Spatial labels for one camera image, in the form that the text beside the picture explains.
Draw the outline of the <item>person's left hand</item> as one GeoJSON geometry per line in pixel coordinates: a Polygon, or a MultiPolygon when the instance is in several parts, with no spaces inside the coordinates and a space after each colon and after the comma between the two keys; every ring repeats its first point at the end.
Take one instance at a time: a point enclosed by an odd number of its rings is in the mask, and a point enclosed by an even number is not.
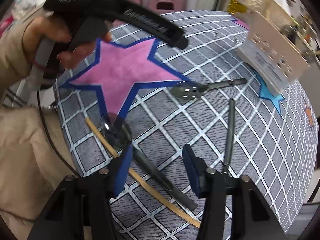
{"type": "MultiPolygon", "coordinates": [[[[37,49],[44,38],[67,44],[71,41],[72,36],[65,22],[57,16],[36,16],[26,27],[22,37],[22,49],[28,68],[32,66],[37,49]]],[[[73,69],[94,49],[94,41],[86,42],[73,51],[58,53],[57,59],[64,68],[73,69]]]]}

